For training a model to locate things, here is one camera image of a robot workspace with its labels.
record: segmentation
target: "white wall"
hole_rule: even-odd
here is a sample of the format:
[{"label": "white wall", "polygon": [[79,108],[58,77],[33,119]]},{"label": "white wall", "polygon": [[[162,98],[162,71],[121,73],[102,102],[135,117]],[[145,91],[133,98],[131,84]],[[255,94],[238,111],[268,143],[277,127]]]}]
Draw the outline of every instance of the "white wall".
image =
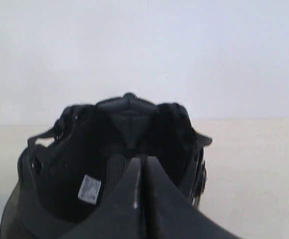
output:
[{"label": "white wall", "polygon": [[125,91],[193,118],[289,116],[289,1],[0,0],[0,124]]}]

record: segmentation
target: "black helmet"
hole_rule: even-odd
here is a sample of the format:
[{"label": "black helmet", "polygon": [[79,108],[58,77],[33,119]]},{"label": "black helmet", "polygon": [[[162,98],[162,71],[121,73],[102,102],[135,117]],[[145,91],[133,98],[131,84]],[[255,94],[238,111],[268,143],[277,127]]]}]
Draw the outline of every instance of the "black helmet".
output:
[{"label": "black helmet", "polygon": [[[39,138],[54,142],[36,144]],[[211,228],[201,238],[235,238],[193,209],[206,181],[203,148],[211,142],[176,103],[155,105],[127,93],[67,107],[19,157],[0,239],[177,239],[175,217],[186,235],[199,238],[192,223],[204,223],[201,235]]]}]

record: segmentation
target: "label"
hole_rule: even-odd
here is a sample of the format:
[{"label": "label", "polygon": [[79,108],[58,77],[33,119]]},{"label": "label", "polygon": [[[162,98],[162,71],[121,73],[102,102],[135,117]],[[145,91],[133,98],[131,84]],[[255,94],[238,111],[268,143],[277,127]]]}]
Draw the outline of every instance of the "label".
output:
[{"label": "label", "polygon": [[95,205],[100,187],[101,181],[85,175],[78,192],[78,198],[86,203]]}]

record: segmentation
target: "white label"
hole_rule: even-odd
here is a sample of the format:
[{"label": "white label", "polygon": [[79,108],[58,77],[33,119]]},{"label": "white label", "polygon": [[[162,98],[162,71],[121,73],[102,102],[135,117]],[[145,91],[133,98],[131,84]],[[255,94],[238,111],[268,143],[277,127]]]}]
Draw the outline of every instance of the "white label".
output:
[{"label": "white label", "polygon": [[81,183],[78,198],[86,203],[96,204],[101,187],[101,181],[85,175]]}]

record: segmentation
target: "beige surface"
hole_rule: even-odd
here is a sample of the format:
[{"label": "beige surface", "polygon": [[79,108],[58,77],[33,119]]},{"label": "beige surface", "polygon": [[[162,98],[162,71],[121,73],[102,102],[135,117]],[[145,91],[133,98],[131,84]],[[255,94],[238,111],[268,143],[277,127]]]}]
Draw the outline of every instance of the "beige surface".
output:
[{"label": "beige surface", "polygon": [[[289,239],[289,119],[194,125],[214,139],[201,211],[245,239]],[[0,213],[26,139],[46,128],[0,127]]]}]

